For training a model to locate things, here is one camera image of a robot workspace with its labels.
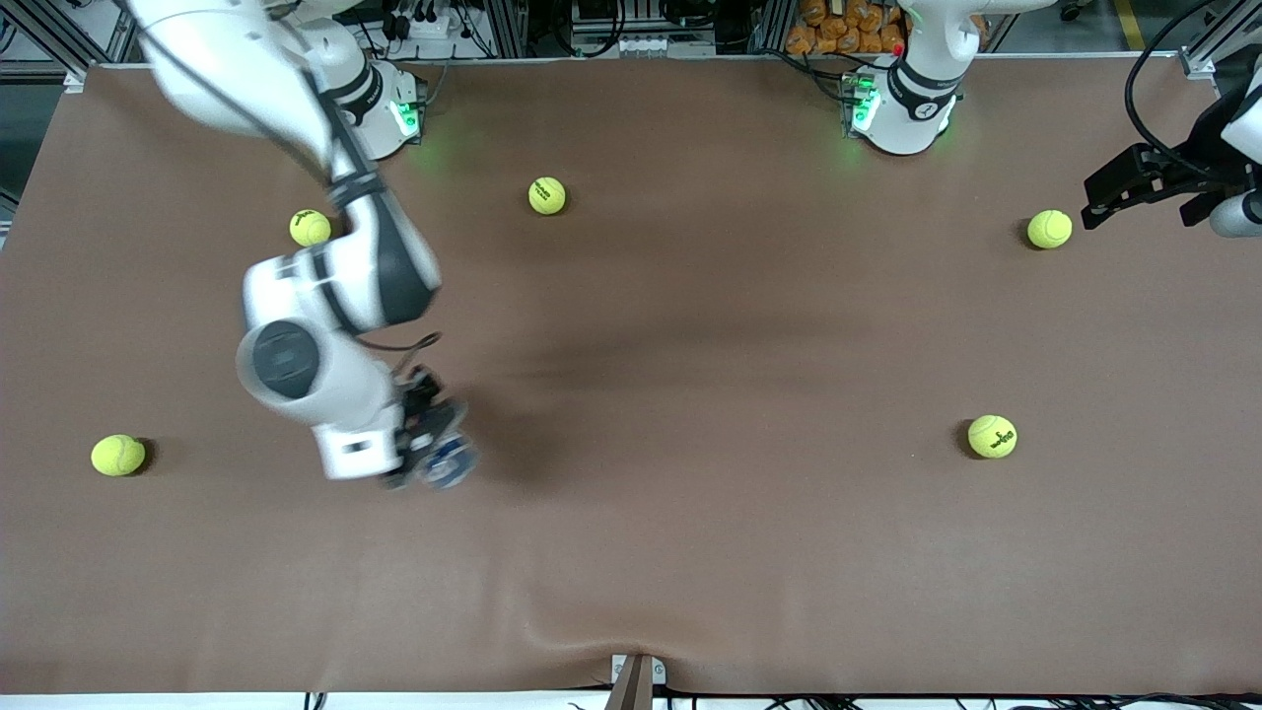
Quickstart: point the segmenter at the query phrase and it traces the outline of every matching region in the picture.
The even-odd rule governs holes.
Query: yellow tennis ball
[[[92,468],[107,477],[136,473],[145,463],[145,445],[125,434],[107,436],[92,448]]]
[[[1002,459],[1017,448],[1017,429],[998,415],[978,417],[968,428],[968,445],[987,459]]]
[[[1060,209],[1039,212],[1026,227],[1030,242],[1040,248],[1055,248],[1069,241],[1071,233],[1074,233],[1074,221]]]
[[[555,214],[565,206],[565,187],[557,178],[530,183],[530,206],[540,214]]]
[[[333,226],[328,223],[328,217],[316,209],[302,209],[289,219],[289,236],[303,246],[324,241],[331,233]]]

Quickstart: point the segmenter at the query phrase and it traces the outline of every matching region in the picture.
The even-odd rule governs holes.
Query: metal bracket
[[[1262,34],[1262,0],[1232,0],[1209,24],[1205,33],[1180,52],[1189,78],[1213,71],[1213,62],[1225,59]]]
[[[613,690],[604,710],[652,710],[652,686],[666,682],[666,665],[651,656],[615,656]]]
[[[83,93],[83,79],[72,73],[66,74],[62,86],[66,87],[66,93]]]
[[[652,685],[666,685],[666,665],[663,663],[660,660],[654,658],[652,656],[645,656],[644,658],[649,661],[649,663],[651,665],[650,667],[652,668]],[[627,663],[626,655],[620,653],[613,656],[613,663],[610,670],[611,684],[618,682],[618,676],[622,675],[622,668],[626,667],[626,663]]]
[[[1214,78],[1214,61],[1205,59],[1198,63],[1186,47],[1179,50],[1179,63],[1184,67],[1184,76],[1190,79]]]

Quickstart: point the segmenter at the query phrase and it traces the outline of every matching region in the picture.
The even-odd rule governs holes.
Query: brown paper sheet
[[[923,155],[771,62],[456,68],[385,163],[485,462],[329,483],[237,385],[240,280],[317,185],[144,71],[63,98],[0,255],[6,692],[1257,690],[1262,242],[1079,231],[1117,61],[984,61]],[[1177,140],[1212,101],[1155,61]],[[570,204],[534,214],[526,185]],[[981,463],[960,422],[1010,417]],[[112,480],[92,444],[158,443]]]

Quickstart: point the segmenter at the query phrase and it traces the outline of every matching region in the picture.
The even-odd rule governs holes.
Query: electrical cable
[[[5,33],[5,30],[9,30],[9,29],[11,29],[13,32],[9,33],[9,38],[5,39],[4,33]],[[9,20],[5,20],[4,18],[0,18],[0,40],[4,40],[4,47],[0,47],[0,54],[4,54],[5,52],[8,52],[9,47],[13,45],[13,40],[16,39],[16,38],[18,38],[18,25],[11,25],[11,24],[9,24]]]
[[[430,344],[438,342],[438,339],[440,337],[443,337],[443,333],[440,333],[440,332],[432,332],[432,333],[427,334],[425,337],[423,337],[423,338],[418,339],[416,342],[414,342],[411,344],[411,347],[408,348],[408,351],[404,354],[404,357],[399,359],[399,363],[395,364],[395,367],[390,371],[390,376],[391,377],[399,377],[399,373],[401,373],[404,371],[404,368],[406,368],[411,363],[413,358],[416,357],[418,352],[420,352],[422,349],[424,349],[424,348],[429,347]],[[371,343],[370,344],[367,342],[363,342],[363,344],[366,347],[377,347],[377,348],[381,348],[381,346],[377,344],[377,343]]]
[[[828,96],[829,98],[837,101],[838,103],[846,103],[846,97],[829,88],[828,84],[824,83],[824,79],[820,78],[819,73],[810,68],[810,59],[808,59],[805,54],[801,55],[801,63],[806,68],[806,73],[810,74],[810,78],[814,79],[815,88],[818,88],[820,93]]]
[[[718,16],[718,3],[711,4],[709,11],[703,15],[676,15],[670,10],[671,0],[658,0],[658,13],[670,24],[684,29],[699,29],[712,26]]]
[[[360,23],[360,29],[363,30],[363,38],[369,40],[369,49],[372,52],[372,58],[385,59],[386,55],[377,48],[376,40],[374,40],[372,34],[369,33],[369,25],[363,24],[363,18],[360,16],[358,8],[351,8],[351,14],[355,15],[355,21]]]
[[[1199,3],[1191,5],[1190,8],[1180,13],[1177,16],[1171,19],[1169,23],[1166,23],[1165,26],[1159,29],[1155,35],[1152,35],[1152,39],[1143,48],[1143,52],[1140,53],[1140,57],[1135,61],[1135,64],[1131,66],[1131,73],[1128,73],[1126,77],[1126,87],[1122,93],[1122,100],[1126,103],[1126,115],[1127,117],[1131,119],[1131,125],[1135,126],[1135,130],[1143,137],[1143,140],[1148,141],[1148,144],[1152,145],[1152,148],[1155,148],[1159,153],[1169,158],[1171,161],[1191,170],[1194,174],[1198,174],[1213,182],[1223,182],[1222,178],[1219,178],[1212,170],[1193,163],[1191,160],[1175,153],[1172,148],[1162,143],[1161,139],[1159,139],[1151,130],[1148,130],[1148,126],[1143,124],[1143,120],[1140,119],[1140,112],[1135,107],[1135,79],[1136,77],[1140,76],[1140,69],[1143,68],[1143,64],[1148,61],[1148,57],[1152,55],[1152,52],[1157,48],[1157,44],[1160,44],[1161,40],[1165,39],[1166,35],[1175,29],[1175,26],[1181,24],[1188,18],[1195,15],[1200,10],[1204,10],[1214,1],[1215,0],[1200,0]]]
[[[303,694],[303,710],[324,710],[326,702],[328,702],[327,692]]]
[[[425,347],[438,342],[438,338],[440,337],[443,337],[443,333],[432,332],[411,344],[382,344],[380,342],[369,342],[358,335],[355,335],[355,340],[369,349],[380,349],[382,352],[410,352],[413,349],[424,349]]]
[[[755,54],[770,54],[772,57],[779,57],[780,61],[782,61],[784,63],[786,63],[790,67],[793,67],[794,69],[796,69],[796,71],[799,71],[799,72],[809,76],[811,78],[811,81],[815,82],[815,87],[819,88],[819,91],[824,96],[828,96],[833,101],[839,101],[842,103],[853,103],[854,102],[853,98],[848,98],[846,96],[842,96],[842,95],[837,93],[835,91],[833,91],[832,88],[829,88],[824,83],[824,79],[828,79],[828,81],[842,81],[842,76],[843,76],[842,73],[838,73],[838,72],[825,72],[823,69],[817,69],[817,68],[811,67],[810,66],[810,59],[808,59],[805,54],[803,54],[801,62],[798,62],[793,57],[790,57],[789,54],[785,54],[784,52],[781,52],[779,49],[764,48],[764,49],[757,49],[753,53]],[[859,62],[859,63],[867,64],[867,62],[863,62],[862,59],[858,59],[857,57],[851,57],[851,55],[844,55],[844,54],[840,55],[840,57],[844,58],[844,59],[851,59],[851,61],[854,61],[854,62]],[[878,69],[886,69],[887,67],[876,67],[876,68],[878,68]]]
[[[443,62],[443,73],[438,74],[438,82],[434,84],[434,91],[432,91],[429,96],[425,97],[427,108],[432,106],[434,101],[438,101],[438,92],[443,90],[443,82],[447,81],[447,69],[452,68],[452,59],[454,58],[456,58],[456,45],[452,44],[452,55],[448,57],[445,62]]]
[[[837,72],[825,72],[825,71],[822,71],[822,69],[809,69],[806,66],[804,66],[803,63],[798,62],[791,55],[781,52],[780,49],[772,49],[770,47],[765,47],[765,48],[761,48],[761,49],[756,49],[753,53],[755,54],[770,54],[772,57],[779,57],[781,62],[789,64],[790,67],[793,67],[793,68],[795,68],[795,69],[798,69],[799,72],[803,72],[803,73],[811,73],[811,71],[814,71],[822,78],[835,78],[835,79],[840,79],[842,78],[842,74],[839,74]],[[862,59],[859,57],[856,57],[854,54],[832,54],[832,55],[833,57],[840,57],[843,59],[848,59],[851,62],[854,62],[856,64],[859,64],[859,66],[863,66],[863,67],[870,67],[870,68],[873,68],[873,69],[887,71],[890,68],[890,67],[882,67],[880,64],[875,64],[872,62],[868,62],[867,59]]]
[[[466,0],[456,0],[452,4],[452,8],[456,10],[456,14],[461,16],[461,21],[464,23],[464,26],[469,28],[469,32],[473,35],[473,44],[481,49],[483,54],[486,54],[487,59],[493,59],[495,52],[491,52],[491,45],[482,38],[482,33],[478,30],[477,23],[473,21],[472,13],[469,13]]]
[[[563,9],[564,5],[572,1],[573,0],[555,0],[553,3],[553,15],[551,15],[553,38],[557,40],[557,44],[560,45],[560,48],[567,54],[569,54],[570,57],[592,59],[604,54],[618,43],[618,39],[622,39],[622,32],[627,26],[626,8],[622,6],[622,0],[610,0],[610,3],[613,4],[613,16],[612,20],[610,21],[610,37],[604,39],[604,44],[601,45],[601,48],[597,49],[596,52],[592,52],[591,54],[583,53],[582,49],[575,49],[560,34],[562,26],[569,24],[573,28],[573,20],[569,19],[569,15],[567,14],[567,16],[563,18],[560,23],[557,21],[558,10]]]

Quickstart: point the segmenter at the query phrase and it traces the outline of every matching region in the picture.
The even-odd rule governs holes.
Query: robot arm
[[[322,86],[319,48],[304,47],[310,61],[295,66],[259,4],[169,5],[131,0],[165,96],[211,127],[279,137],[314,155],[329,182],[329,202],[353,227],[249,269],[247,333],[237,349],[242,385],[264,406],[312,428],[331,479],[398,480],[418,472],[443,487],[457,483],[473,465],[471,449],[451,446],[463,409],[434,405],[437,387],[428,376],[396,383],[355,339],[420,317],[439,275],[434,255],[381,182],[327,82]],[[439,451],[445,454],[435,460]]]
[[[880,97],[854,126],[873,145],[896,155],[929,148],[946,130],[955,93],[981,45],[972,16],[1025,13],[1055,0],[899,0],[911,20],[902,57],[870,74]]]
[[[1209,219],[1222,236],[1262,236],[1262,69],[1248,87],[1224,95],[1193,125],[1188,139],[1166,149],[1131,145],[1087,178],[1083,226],[1095,228],[1136,204],[1181,194],[1184,226]]]

